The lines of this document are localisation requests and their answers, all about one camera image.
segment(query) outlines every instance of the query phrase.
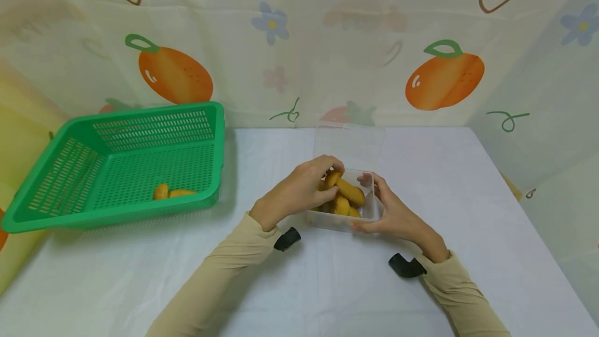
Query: basket mesh side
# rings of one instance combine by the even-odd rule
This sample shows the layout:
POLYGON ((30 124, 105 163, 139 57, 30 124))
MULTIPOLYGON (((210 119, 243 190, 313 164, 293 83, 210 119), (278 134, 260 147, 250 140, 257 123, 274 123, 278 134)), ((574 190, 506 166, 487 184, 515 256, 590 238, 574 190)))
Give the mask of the basket mesh side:
POLYGON ((117 153, 106 164, 92 210, 149 202, 161 183, 202 192, 212 182, 213 163, 213 141, 117 153))
POLYGON ((93 124, 113 152, 214 139, 214 114, 169 113, 93 124))
POLYGON ((74 138, 68 139, 45 170, 28 209, 50 216, 81 212, 102 162, 98 152, 74 138))

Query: white tablecloth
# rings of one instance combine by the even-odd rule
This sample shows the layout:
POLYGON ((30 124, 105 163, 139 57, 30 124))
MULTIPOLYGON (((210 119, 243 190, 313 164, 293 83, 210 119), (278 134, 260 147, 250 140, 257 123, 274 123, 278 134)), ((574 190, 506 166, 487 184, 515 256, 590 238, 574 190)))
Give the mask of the white tablecloth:
MULTIPOLYGON (((311 159, 313 129, 228 131, 210 211, 57 231, 0 301, 1 336, 143 336, 245 210, 311 159)), ((388 128, 375 169, 457 252, 513 336, 599 336, 527 216, 468 128, 388 128)), ((221 336, 451 336, 417 279, 388 267, 413 247, 306 226, 223 301, 221 336)))

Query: hand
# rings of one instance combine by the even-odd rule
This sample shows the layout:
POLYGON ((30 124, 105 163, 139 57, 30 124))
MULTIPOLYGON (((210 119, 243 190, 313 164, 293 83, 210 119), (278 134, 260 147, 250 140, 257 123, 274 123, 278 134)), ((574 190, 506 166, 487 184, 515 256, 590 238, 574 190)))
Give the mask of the hand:
POLYGON ((338 187, 318 191, 320 180, 331 167, 345 172, 343 163, 328 155, 298 165, 289 176, 256 201, 250 216, 260 223, 264 231, 271 231, 285 217, 334 199, 338 187))
MULTIPOLYGON (((443 238, 428 224, 412 212, 394 194, 385 179, 374 175, 374 194, 381 200, 385 209, 376 222, 362 223, 353 226, 354 231, 363 233, 383 233, 406 239, 417 244, 422 253, 434 263, 444 262, 449 258, 449 250, 443 238)), ((370 187, 373 180, 370 174, 363 174, 358 181, 364 187, 370 187)))

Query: beige sleeve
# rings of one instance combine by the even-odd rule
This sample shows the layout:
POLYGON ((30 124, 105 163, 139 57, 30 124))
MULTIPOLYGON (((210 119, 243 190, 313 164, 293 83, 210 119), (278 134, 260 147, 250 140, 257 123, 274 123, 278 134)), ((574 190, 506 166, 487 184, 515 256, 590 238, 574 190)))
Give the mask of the beige sleeve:
POLYGON ((423 280, 437 301, 448 313, 460 337, 508 337, 495 311, 478 290, 456 254, 450 251, 449 259, 433 263, 424 255, 418 262, 426 269, 423 280))
POLYGON ((166 305, 146 337, 200 335, 233 278, 246 267, 264 261, 280 236, 279 228, 265 233, 246 213, 166 305))

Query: person's right hand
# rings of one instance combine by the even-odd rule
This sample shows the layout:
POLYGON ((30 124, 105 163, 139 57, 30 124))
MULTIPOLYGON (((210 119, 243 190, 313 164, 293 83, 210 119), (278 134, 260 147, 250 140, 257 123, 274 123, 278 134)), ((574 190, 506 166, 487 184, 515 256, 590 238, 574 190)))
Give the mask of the person's right hand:
MULTIPOLYGON (((442 237, 391 191, 385 179, 375 173, 373 175, 374 194, 385 207, 383 215, 376 222, 355 224, 353 230, 368 234, 383 233, 414 242, 434 263, 448 259, 449 250, 442 237)), ((367 173, 358 181, 363 187, 370 187, 373 182, 372 176, 367 173)))

